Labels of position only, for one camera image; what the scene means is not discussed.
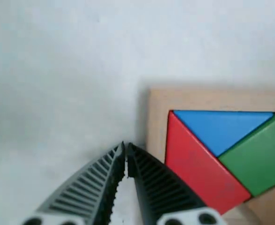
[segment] wooden puzzle board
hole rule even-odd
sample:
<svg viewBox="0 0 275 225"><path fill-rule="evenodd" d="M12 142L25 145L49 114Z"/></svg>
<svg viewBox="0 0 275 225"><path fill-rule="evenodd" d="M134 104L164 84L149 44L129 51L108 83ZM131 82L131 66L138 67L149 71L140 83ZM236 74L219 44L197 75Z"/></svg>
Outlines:
<svg viewBox="0 0 275 225"><path fill-rule="evenodd" d="M163 163L165 162L168 114L170 110L203 111L249 111L275 112L275 91L226 90L195 87L153 88L149 95L147 150ZM252 198L242 211L234 208L224 216L229 224L259 224L258 220L248 220L245 212L249 208L262 221L275 222L275 188Z"/></svg>

